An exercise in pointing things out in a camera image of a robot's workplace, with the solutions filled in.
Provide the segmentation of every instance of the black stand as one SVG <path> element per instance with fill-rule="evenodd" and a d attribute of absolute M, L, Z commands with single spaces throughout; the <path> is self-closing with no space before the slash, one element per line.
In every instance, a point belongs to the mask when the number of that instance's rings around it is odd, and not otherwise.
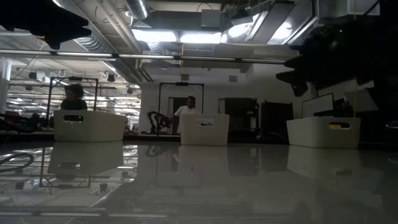
<path fill-rule="evenodd" d="M 176 85 L 176 86 L 189 86 L 189 85 L 198 85 L 201 86 L 202 92 L 201 92 L 201 113 L 203 114 L 203 107 L 204 102 L 205 102 L 205 84 L 203 83 L 185 83 L 185 82 L 177 82 L 177 83 L 159 83 L 159 102 L 157 105 L 157 112 L 160 113 L 160 99 L 162 97 L 162 85 Z"/>

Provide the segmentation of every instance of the ceiling light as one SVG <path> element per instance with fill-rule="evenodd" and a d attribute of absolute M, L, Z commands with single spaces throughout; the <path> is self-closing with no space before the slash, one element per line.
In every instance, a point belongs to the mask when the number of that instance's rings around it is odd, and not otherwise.
<path fill-rule="evenodd" d="M 137 30 L 132 29 L 137 40 L 147 43 L 154 42 L 175 42 L 177 37 L 173 31 Z"/>
<path fill-rule="evenodd" d="M 260 14 L 254 15 L 254 16 L 253 16 L 253 22 L 255 22 L 259 16 L 260 16 Z"/>
<path fill-rule="evenodd" d="M 221 33 L 215 34 L 185 34 L 180 41 L 191 44 L 219 44 L 221 40 Z"/>
<path fill-rule="evenodd" d="M 221 43 L 226 43 L 227 41 L 228 41 L 228 36 L 227 36 L 226 34 L 223 34 L 223 35 L 221 36 L 220 42 L 221 42 Z"/>
<path fill-rule="evenodd" d="M 252 24 L 253 24 L 252 22 L 248 22 L 245 24 L 239 24 L 239 25 L 233 26 L 229 29 L 228 34 L 232 38 L 239 37 L 240 35 L 247 33 Z"/>
<path fill-rule="evenodd" d="M 285 39 L 292 33 L 292 25 L 284 22 L 275 32 L 271 39 Z"/>

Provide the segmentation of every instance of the glossy white floor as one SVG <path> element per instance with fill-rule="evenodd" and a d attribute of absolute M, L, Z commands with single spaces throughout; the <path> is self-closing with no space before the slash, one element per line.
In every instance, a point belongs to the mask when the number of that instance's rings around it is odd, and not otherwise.
<path fill-rule="evenodd" d="M 398 154 L 175 142 L 9 145 L 0 223 L 395 223 Z M 14 159 L 4 168 L 27 159 Z"/>

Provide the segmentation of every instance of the wall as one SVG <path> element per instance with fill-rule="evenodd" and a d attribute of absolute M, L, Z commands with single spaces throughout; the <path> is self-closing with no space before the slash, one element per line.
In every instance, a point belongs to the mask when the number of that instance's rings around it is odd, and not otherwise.
<path fill-rule="evenodd" d="M 286 71 L 283 65 L 253 65 L 246 73 L 243 85 L 205 84 L 204 113 L 218 113 L 219 98 L 257 98 L 261 104 L 265 100 L 275 103 L 293 103 L 294 117 L 301 117 L 301 102 L 309 99 L 309 92 L 297 98 L 292 87 L 276 79 L 275 74 Z M 197 99 L 197 110 L 201 111 L 201 87 L 164 85 L 160 99 L 160 112 L 167 114 L 169 97 L 194 96 Z M 139 132 L 149 131 L 150 122 L 147 113 L 157 111 L 159 102 L 159 84 L 146 83 L 142 85 L 141 114 Z"/>

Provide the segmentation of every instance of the dark hair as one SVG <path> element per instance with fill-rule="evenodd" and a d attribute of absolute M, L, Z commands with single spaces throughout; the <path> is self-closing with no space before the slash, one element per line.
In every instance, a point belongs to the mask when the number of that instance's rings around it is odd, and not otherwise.
<path fill-rule="evenodd" d="M 192 100 L 193 102 L 196 102 L 197 100 L 194 96 L 188 96 L 187 98 L 188 100 Z"/>
<path fill-rule="evenodd" d="M 72 84 L 65 86 L 65 91 L 71 91 L 76 95 L 77 98 L 82 98 L 85 92 L 83 91 L 83 87 L 80 84 Z"/>

